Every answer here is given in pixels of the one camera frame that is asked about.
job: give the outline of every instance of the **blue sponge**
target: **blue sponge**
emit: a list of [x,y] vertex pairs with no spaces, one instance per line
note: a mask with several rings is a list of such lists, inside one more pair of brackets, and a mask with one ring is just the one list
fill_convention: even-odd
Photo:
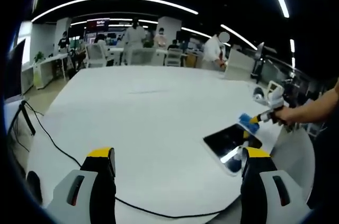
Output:
[[251,118],[252,117],[250,117],[248,114],[243,113],[239,117],[239,123],[241,125],[243,125],[251,134],[255,135],[256,132],[259,129],[259,124],[257,124],[257,123],[249,123]]

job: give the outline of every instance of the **monitor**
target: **monitor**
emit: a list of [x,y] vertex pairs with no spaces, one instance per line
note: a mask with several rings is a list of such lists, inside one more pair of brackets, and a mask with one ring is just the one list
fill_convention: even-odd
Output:
[[176,39],[179,42],[183,42],[183,41],[190,41],[190,33],[186,32],[186,31],[177,31],[176,32]]
[[87,21],[86,32],[107,32],[109,22],[109,19]]
[[25,40],[21,41],[7,56],[5,67],[4,100],[21,97],[21,66]]

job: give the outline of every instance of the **human hand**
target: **human hand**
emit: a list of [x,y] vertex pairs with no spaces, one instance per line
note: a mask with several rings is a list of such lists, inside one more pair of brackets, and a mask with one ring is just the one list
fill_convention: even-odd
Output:
[[225,69],[225,63],[224,63],[224,61],[218,59],[218,60],[217,60],[217,64],[220,66],[220,68]]
[[282,109],[279,109],[274,112],[274,115],[281,121],[285,122],[287,125],[291,125],[293,109],[287,106],[284,106]]

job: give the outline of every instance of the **person in white coat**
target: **person in white coat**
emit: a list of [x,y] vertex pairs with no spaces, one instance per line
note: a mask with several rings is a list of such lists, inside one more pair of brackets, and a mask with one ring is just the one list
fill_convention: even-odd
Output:
[[123,37],[125,43],[124,55],[126,56],[127,65],[131,64],[133,51],[142,48],[142,42],[146,38],[145,30],[139,25],[138,19],[134,18],[132,26],[127,28]]
[[212,38],[210,38],[204,46],[203,59],[201,68],[208,70],[225,70],[227,61],[225,53],[225,45],[219,39],[220,32],[216,32]]

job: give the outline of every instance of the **white table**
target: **white table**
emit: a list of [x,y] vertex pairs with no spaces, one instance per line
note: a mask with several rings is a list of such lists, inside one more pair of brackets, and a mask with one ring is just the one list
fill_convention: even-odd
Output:
[[63,70],[64,80],[66,81],[66,73],[64,68],[64,59],[68,57],[67,53],[60,53],[56,56],[49,57],[42,62],[33,65],[34,75],[39,77],[39,84],[36,85],[37,89],[42,89],[48,85],[53,79],[52,61],[61,60],[61,69]]
[[[152,66],[81,70],[42,118],[56,144],[82,163],[100,147],[115,148],[117,197],[172,216],[228,207],[240,195],[241,174],[230,176],[203,137],[266,110],[252,101],[255,85],[215,71]],[[261,125],[271,151],[280,127]],[[37,130],[28,171],[40,177],[43,204],[78,166]],[[117,223],[168,223],[116,202]],[[206,223],[214,216],[171,223]]]
[[21,91],[25,94],[33,86],[33,65],[25,64],[21,68]]
[[110,48],[108,53],[123,52],[123,48]]

